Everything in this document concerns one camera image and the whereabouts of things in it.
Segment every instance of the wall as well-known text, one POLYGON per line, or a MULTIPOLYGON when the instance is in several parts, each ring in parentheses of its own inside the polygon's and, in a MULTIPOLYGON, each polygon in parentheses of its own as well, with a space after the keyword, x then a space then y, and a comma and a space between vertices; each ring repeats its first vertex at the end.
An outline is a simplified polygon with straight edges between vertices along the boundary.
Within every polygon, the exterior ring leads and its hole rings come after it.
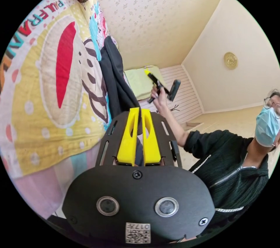
MULTIPOLYGON (((175 96, 173 102, 168 101, 168 108, 174 108, 179 111, 172 111, 174 117, 179 123, 186 123, 192 119, 200 116, 202 114, 202 108, 200 101, 197 98, 196 92, 192 86, 190 79, 188 78, 186 72, 183 70, 181 65, 167 67, 160 69, 160 73, 166 83, 168 89, 171 88, 175 79, 181 81, 181 85, 178 89, 178 92, 175 96)), ((156 108, 153 103, 147 103, 147 100, 139 101, 139 104, 142 109, 149 109, 152 112, 156 111, 156 108)))
POLYGON ((124 69, 181 64, 220 0, 99 0, 124 69))
POLYGON ((262 105, 280 89, 276 55, 260 26, 237 0, 221 0, 182 65, 189 73, 204 112, 262 105), (229 70, 223 56, 233 52, 238 67, 229 70))

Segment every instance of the woman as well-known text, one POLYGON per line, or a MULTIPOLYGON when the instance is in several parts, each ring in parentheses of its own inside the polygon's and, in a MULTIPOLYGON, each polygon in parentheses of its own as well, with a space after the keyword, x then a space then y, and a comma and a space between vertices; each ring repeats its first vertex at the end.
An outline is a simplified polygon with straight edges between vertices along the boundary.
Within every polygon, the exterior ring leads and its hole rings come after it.
POLYGON ((215 215, 202 233, 215 233, 227 226, 256 200, 268 181, 268 153, 280 145, 280 92, 264 99, 256 118, 254 138, 243 138, 228 130, 200 133, 184 131, 167 107, 163 88, 151 91, 154 105, 166 118, 179 146, 199 161, 189 171, 208 187, 215 215))

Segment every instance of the surgical mask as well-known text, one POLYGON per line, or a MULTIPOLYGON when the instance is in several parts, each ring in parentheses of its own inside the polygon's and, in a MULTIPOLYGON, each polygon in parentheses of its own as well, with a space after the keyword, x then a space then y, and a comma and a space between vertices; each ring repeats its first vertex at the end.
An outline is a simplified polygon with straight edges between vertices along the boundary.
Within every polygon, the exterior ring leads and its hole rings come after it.
POLYGON ((264 147, 273 147, 276 135, 280 130, 280 120, 275 117, 274 109, 263 108, 257 116, 255 138, 264 147))

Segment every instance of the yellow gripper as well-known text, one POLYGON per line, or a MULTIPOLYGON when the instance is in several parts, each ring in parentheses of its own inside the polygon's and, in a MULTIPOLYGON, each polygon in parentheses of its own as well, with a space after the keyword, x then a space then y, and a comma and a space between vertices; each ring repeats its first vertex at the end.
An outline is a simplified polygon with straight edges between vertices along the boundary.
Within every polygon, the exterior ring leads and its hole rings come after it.
MULTIPOLYGON (((144 165, 159 164, 161 155, 150 110, 141 109, 141 116, 144 165)), ((138 117, 139 108, 131 108, 117 155, 117 161, 121 164, 135 165, 138 117)))

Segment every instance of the qr code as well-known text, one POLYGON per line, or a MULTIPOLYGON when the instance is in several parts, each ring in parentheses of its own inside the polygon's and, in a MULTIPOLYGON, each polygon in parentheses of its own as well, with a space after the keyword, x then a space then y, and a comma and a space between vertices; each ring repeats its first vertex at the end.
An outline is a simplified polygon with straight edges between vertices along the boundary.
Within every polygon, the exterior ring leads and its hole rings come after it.
POLYGON ((150 224, 126 223, 125 242, 134 244, 151 243, 151 226, 150 224))

